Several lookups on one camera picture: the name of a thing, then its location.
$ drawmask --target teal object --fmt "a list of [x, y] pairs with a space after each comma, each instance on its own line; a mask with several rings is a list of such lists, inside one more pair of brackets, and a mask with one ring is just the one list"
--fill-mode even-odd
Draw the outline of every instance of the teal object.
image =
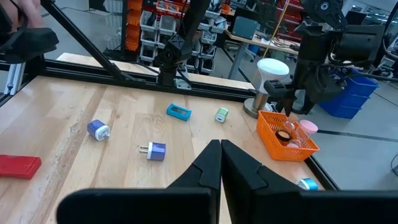
[[166, 113], [170, 116], [173, 116], [175, 118], [181, 119], [183, 121], [188, 121], [189, 117], [191, 117], [191, 110], [182, 108], [180, 106], [171, 104], [168, 108]]

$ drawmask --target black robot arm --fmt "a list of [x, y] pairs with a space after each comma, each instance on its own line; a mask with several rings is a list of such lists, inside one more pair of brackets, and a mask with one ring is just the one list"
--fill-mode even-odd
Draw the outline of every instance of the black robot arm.
[[205, 16], [209, 4], [210, 0], [191, 0], [178, 32], [170, 38], [163, 52], [155, 58], [160, 68], [158, 84], [175, 86], [174, 80], [178, 66], [191, 57], [193, 36]]
[[[341, 8], [343, 0], [301, 0], [304, 9], [315, 22], [329, 24], [334, 30], [323, 31], [321, 24], [302, 23], [295, 30], [302, 34], [297, 65], [291, 83], [284, 84], [283, 94], [279, 82], [266, 82], [268, 93], [282, 97], [277, 110], [288, 116], [290, 112], [308, 114], [320, 101], [330, 101], [339, 95], [346, 85], [329, 75], [330, 67], [357, 65], [369, 68], [377, 59], [384, 38], [383, 25], [348, 25]], [[305, 101], [300, 110], [293, 109], [296, 90], [305, 90]]]

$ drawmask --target red box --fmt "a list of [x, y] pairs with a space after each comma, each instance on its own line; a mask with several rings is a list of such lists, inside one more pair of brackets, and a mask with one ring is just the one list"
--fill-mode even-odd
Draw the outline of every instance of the red box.
[[0, 177], [30, 180], [41, 164], [39, 157], [0, 155]]

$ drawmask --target pink lid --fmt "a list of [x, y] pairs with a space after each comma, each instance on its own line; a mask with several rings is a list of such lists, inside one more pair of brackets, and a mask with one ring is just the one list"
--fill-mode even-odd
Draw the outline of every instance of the pink lid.
[[318, 126], [316, 126], [311, 121], [301, 120], [300, 128], [303, 129], [307, 134], [315, 134], [318, 131]]

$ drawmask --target blue storage bin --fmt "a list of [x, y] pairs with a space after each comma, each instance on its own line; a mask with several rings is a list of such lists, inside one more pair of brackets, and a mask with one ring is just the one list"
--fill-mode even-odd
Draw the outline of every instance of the blue storage bin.
[[368, 99], [370, 99], [370, 97], [368, 96], [353, 95], [344, 91], [339, 96], [336, 96], [332, 101], [327, 101], [323, 103], [333, 104], [335, 106], [349, 106], [352, 108], [361, 108]]
[[333, 103], [320, 102], [319, 105], [330, 115], [337, 118], [353, 119], [362, 108], [334, 105]]
[[358, 96], [370, 96], [379, 87], [379, 84], [368, 77], [354, 77], [347, 79], [347, 87], [344, 92]]

